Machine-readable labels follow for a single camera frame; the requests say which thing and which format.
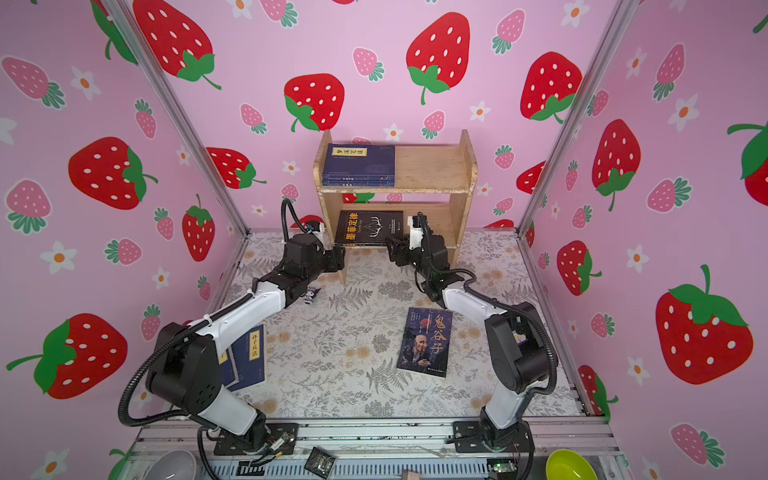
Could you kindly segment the black antler cover book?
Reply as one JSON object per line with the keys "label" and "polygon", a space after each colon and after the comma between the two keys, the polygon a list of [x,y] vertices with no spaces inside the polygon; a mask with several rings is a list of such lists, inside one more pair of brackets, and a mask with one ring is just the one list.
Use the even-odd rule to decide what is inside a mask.
{"label": "black antler cover book", "polygon": [[402,211],[343,210],[335,242],[351,246],[385,246],[387,239],[403,239]]}

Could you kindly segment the dark old man book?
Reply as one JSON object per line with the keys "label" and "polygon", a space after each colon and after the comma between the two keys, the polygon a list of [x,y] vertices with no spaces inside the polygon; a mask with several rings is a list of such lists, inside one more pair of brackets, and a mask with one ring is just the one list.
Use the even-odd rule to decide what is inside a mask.
{"label": "dark old man book", "polygon": [[449,310],[408,310],[396,367],[434,377],[447,376],[453,313]]}

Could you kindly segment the navy book yellow label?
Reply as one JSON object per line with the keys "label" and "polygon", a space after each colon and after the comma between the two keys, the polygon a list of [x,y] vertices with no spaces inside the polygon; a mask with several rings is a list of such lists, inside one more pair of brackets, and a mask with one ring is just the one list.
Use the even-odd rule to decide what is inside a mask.
{"label": "navy book yellow label", "polygon": [[322,176],[322,185],[328,187],[394,187],[394,175]]}

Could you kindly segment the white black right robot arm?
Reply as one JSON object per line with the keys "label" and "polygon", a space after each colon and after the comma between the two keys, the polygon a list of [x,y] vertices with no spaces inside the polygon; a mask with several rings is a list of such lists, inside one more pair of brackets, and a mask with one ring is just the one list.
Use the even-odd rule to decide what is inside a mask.
{"label": "white black right robot arm", "polygon": [[420,288],[431,301],[483,324],[497,385],[481,409],[475,437],[490,451],[511,447],[529,430],[524,414],[533,398],[552,394],[557,385],[559,360],[536,307],[507,305],[474,289],[477,276],[450,267],[439,235],[421,230],[388,239],[386,248],[391,262],[410,265],[423,278]]}

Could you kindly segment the navy book behind left arm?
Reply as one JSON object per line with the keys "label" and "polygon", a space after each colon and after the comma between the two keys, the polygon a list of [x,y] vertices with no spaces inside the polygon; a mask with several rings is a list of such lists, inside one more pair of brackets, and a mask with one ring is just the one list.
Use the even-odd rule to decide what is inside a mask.
{"label": "navy book behind left arm", "polygon": [[266,380],[266,349],[263,325],[252,328],[227,349],[234,357],[239,376],[239,381],[235,385],[226,387],[228,390],[238,391],[261,384]]}

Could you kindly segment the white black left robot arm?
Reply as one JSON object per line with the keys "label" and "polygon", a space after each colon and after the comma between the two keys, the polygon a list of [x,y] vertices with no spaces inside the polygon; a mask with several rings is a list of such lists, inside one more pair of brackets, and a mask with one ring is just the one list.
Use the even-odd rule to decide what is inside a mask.
{"label": "white black left robot arm", "polygon": [[341,245],[326,249],[313,233],[288,239],[280,263],[255,279],[243,297],[199,321],[172,323],[161,331],[142,375],[147,390],[177,407],[174,417],[219,428],[254,450],[268,435],[266,417],[224,385],[220,357],[265,319],[301,299],[320,275],[344,265]]}

